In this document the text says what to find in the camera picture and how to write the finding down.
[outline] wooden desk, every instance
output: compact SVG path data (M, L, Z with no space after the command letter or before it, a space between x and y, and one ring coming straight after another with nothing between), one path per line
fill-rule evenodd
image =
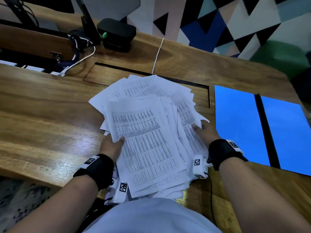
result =
M35 14L44 15L32 9ZM50 12L47 14L68 30L79 23L76 15L61 13L53 19ZM161 39L138 33L129 53L98 47L94 57L71 69L64 78L0 65L1 173L62 187L76 167L97 152L103 138L103 131L99 130L103 116L88 100L130 74L94 64L151 73L160 43ZM155 73L208 85L208 91L192 90L196 110L212 124L215 124L215 84L301 103L286 76L277 70L167 40L160 51ZM311 177L251 162L248 165L311 223ZM219 172L210 169L210 174L219 228L223 232L240 232ZM185 206L212 220L208 182L192 182Z

